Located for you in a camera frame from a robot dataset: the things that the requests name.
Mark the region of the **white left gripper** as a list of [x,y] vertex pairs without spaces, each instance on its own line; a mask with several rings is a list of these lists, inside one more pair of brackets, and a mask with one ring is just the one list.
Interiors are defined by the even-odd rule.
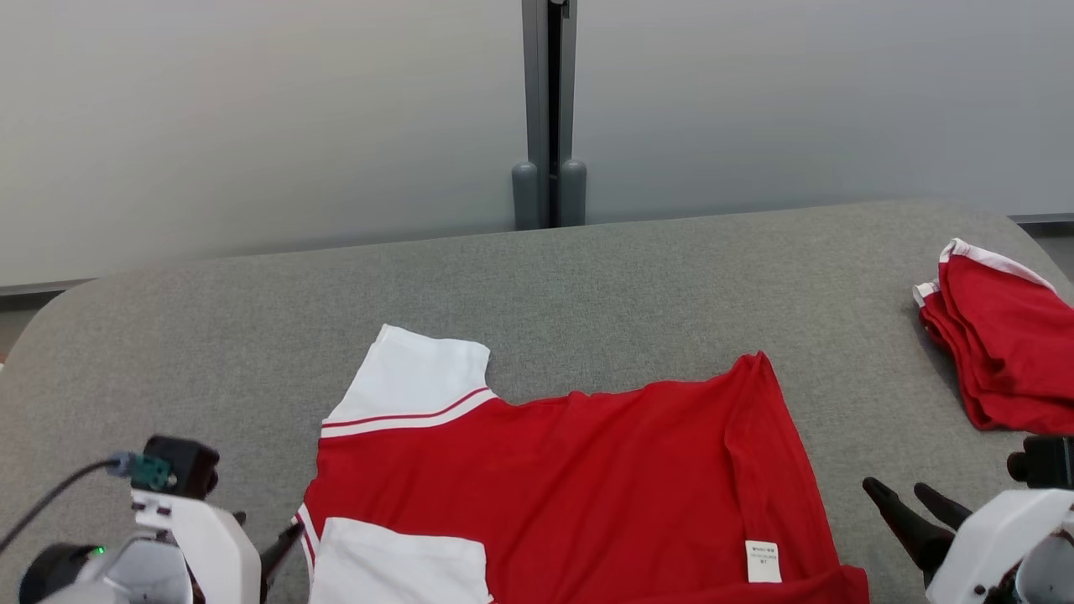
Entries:
[[135,523],[165,530],[206,603],[260,603],[285,558],[305,534],[302,521],[288,524],[259,555],[233,513],[187,497],[133,490]]

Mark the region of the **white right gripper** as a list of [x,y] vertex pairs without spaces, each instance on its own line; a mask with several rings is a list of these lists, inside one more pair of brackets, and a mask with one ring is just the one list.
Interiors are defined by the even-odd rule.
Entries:
[[937,524],[879,479],[866,477],[862,487],[924,580],[932,580],[931,603],[983,603],[1008,576],[1018,603],[1071,601],[1070,490],[1008,490],[972,513],[917,481],[914,497]]

